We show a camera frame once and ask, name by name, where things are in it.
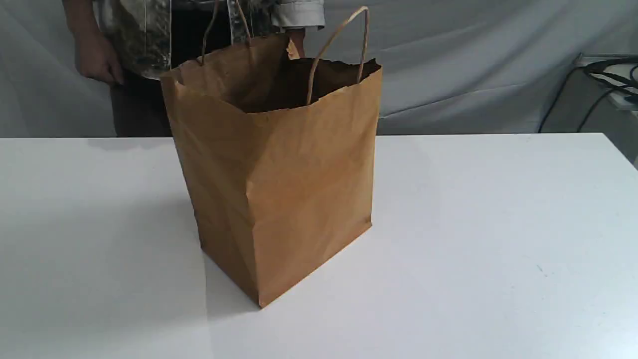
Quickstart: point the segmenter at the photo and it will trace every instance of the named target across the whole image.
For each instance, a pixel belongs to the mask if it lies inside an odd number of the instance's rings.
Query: person
[[[97,17],[93,0],[62,2],[76,68],[110,86],[118,137],[171,136],[158,78],[202,55],[209,24],[206,52],[283,29],[301,57],[306,29],[325,25],[323,0],[97,0]]]

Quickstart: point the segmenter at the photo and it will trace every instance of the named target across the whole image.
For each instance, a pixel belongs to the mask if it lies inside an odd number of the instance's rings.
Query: hand
[[[289,29],[286,31],[288,37],[290,37],[292,43],[295,44],[299,57],[306,57],[306,51],[304,50],[304,39],[306,38],[306,29]]]
[[[75,68],[82,76],[109,86],[124,84],[124,74],[115,49],[100,32],[76,36]]]

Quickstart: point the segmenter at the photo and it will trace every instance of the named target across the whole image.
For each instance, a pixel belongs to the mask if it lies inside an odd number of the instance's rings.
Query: dark pants
[[[211,12],[173,11],[172,66],[202,55],[202,38]],[[230,45],[228,14],[220,12],[207,40],[207,52]],[[111,89],[111,106],[118,137],[170,137],[170,125],[160,82],[124,71],[124,86]]]

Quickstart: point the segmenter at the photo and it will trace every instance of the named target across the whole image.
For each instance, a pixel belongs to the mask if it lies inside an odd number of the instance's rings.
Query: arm
[[[299,55],[305,57],[306,28],[325,26],[323,0],[281,0],[275,7],[272,22],[286,29]]]
[[[117,54],[102,34],[91,0],[62,0],[66,23],[75,39],[75,67],[90,79],[109,85],[124,83]]]

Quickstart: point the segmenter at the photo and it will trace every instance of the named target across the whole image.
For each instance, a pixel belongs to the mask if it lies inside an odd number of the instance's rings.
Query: brown paper bag
[[[366,12],[360,65],[319,60]],[[317,59],[254,38],[161,80],[202,248],[264,307],[371,226],[382,69],[362,7]]]

